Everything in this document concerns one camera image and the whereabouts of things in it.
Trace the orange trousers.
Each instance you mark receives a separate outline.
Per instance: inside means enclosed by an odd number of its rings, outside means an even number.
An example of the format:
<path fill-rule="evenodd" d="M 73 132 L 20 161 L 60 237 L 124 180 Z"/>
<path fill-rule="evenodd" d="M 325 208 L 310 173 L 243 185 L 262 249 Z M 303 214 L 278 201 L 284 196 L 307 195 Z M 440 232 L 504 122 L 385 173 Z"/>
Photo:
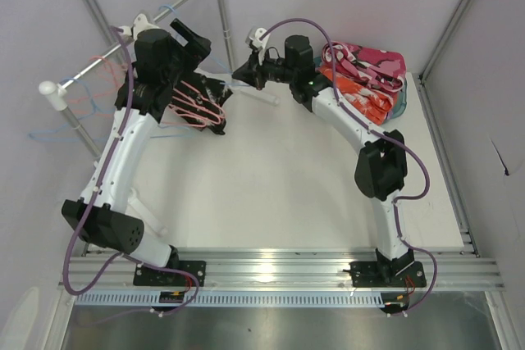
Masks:
<path fill-rule="evenodd" d="M 336 85 L 345 99 L 376 125 L 382 125 L 387 120 L 397 102 L 396 93 L 363 86 L 339 72 L 336 72 Z"/>

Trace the purple trousers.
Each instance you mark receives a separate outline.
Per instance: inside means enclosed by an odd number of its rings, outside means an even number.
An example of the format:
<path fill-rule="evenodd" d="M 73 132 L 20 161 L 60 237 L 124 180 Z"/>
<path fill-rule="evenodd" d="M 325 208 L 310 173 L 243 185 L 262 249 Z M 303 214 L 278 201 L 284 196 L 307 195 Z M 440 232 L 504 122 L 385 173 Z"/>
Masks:
<path fill-rule="evenodd" d="M 396 104 L 389 111 L 386 121 L 394 120 L 402 116 L 405 112 L 406 107 L 407 107 L 406 97 L 398 97 Z"/>

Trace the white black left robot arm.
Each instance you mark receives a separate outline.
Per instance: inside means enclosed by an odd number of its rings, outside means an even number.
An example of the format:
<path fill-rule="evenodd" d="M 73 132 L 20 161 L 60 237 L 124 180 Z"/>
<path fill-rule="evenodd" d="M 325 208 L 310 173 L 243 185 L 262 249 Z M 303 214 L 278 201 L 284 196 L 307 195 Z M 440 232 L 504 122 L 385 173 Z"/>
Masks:
<path fill-rule="evenodd" d="M 131 27 L 115 28 L 118 40 L 130 34 L 135 51 L 125 52 L 127 75 L 115 101 L 112 131 L 102 156 L 82 194 L 66 200 L 62 215 L 73 229 L 62 267 L 66 290 L 81 295 L 69 280 L 73 247 L 77 240 L 115 251 L 152 270 L 181 274 L 175 247 L 146 232 L 144 222 L 126 215 L 135 172 L 147 142 L 171 102 L 172 91 L 210 54 L 211 43 L 180 19 L 170 27 L 180 34 L 179 43 L 168 31 L 137 16 Z"/>

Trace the pink hanger of orange trousers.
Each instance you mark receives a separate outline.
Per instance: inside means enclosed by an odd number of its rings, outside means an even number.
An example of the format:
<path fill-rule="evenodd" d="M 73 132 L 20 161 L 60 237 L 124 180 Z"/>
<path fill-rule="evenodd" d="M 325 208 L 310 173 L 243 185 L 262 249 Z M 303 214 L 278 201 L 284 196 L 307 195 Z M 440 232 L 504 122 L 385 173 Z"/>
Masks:
<path fill-rule="evenodd" d="M 112 117 L 114 100 L 125 78 L 126 66 L 122 61 L 103 60 L 100 56 L 91 57 L 90 61 L 100 63 L 88 73 L 87 78 L 68 78 L 81 93 L 75 93 L 66 100 L 73 106 L 73 112 L 81 119 L 91 116 Z"/>

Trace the pink hanger of black trousers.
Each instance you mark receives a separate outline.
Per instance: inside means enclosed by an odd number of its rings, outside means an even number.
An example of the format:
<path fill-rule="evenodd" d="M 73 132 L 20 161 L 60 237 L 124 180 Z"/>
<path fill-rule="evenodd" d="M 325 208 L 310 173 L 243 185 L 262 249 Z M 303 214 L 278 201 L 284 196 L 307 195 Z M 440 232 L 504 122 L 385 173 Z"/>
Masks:
<path fill-rule="evenodd" d="M 222 107 L 212 101 L 203 91 L 192 84 L 182 81 L 181 86 L 175 85 L 171 92 L 171 102 L 168 109 L 175 115 L 185 119 L 194 128 L 219 126 L 226 121 L 226 113 Z"/>

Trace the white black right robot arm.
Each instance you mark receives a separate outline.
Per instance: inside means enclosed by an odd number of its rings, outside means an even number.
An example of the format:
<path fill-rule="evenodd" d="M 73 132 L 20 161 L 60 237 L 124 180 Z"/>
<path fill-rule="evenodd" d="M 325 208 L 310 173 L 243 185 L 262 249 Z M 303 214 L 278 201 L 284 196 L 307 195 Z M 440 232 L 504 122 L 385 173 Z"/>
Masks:
<path fill-rule="evenodd" d="M 398 130 L 373 130 L 334 90 L 336 79 L 316 66 L 308 37 L 291 35 L 285 40 L 284 56 L 276 57 L 267 50 L 268 39 L 264 29 L 249 33 L 246 43 L 251 53 L 232 77 L 256 89 L 268 82 L 287 84 L 297 103 L 330 124 L 356 152 L 354 182 L 372 204 L 377 245 L 375 261 L 353 263 L 347 270 L 354 287 L 426 287 L 422 263 L 402 239 L 402 220 L 395 204 L 408 174 L 404 136 Z"/>

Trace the pink patterned trousers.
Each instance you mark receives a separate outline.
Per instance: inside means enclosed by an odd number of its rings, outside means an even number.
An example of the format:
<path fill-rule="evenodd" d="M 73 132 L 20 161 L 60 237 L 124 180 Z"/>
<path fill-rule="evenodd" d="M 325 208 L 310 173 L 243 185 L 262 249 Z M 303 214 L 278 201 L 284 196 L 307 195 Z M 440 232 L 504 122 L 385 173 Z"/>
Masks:
<path fill-rule="evenodd" d="M 369 88 L 388 93 L 399 92 L 405 84 L 406 65 L 398 52 L 368 48 L 354 43 L 331 43 L 335 56 L 326 44 L 321 51 L 324 65 L 336 65 L 336 71 Z"/>

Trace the black white trousers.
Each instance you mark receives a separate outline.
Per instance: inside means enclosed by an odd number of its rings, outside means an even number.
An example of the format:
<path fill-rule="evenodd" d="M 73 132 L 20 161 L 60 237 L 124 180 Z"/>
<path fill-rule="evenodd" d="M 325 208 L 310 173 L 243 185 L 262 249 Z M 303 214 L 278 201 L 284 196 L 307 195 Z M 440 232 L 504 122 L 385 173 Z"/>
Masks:
<path fill-rule="evenodd" d="M 225 135 L 227 121 L 223 107 L 232 94 L 224 80 L 192 72 L 174 85 L 167 109 L 182 120 L 181 126 Z"/>

